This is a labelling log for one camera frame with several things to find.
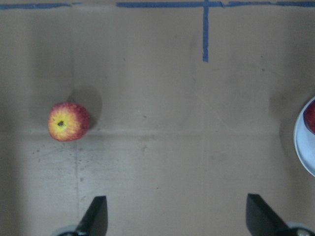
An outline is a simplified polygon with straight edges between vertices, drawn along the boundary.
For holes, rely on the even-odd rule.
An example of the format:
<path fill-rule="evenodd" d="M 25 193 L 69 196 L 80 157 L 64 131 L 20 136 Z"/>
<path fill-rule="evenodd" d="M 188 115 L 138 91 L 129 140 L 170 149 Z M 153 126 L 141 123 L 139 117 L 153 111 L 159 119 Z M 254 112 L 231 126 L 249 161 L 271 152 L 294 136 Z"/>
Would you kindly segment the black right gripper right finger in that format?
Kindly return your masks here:
<path fill-rule="evenodd" d="M 280 236 L 289 230 L 264 199 L 252 193 L 247 195 L 246 226 L 252 236 Z"/>

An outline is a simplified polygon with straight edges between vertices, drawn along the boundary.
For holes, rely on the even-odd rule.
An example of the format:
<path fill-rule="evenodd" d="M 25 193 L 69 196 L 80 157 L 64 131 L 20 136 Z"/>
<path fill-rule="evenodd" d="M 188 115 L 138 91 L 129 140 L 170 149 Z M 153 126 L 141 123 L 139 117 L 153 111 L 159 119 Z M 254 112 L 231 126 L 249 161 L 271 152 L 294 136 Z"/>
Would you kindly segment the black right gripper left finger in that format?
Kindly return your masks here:
<path fill-rule="evenodd" d="M 94 197 L 79 222 L 76 233 L 79 236 L 105 236 L 108 229 L 106 196 Z"/>

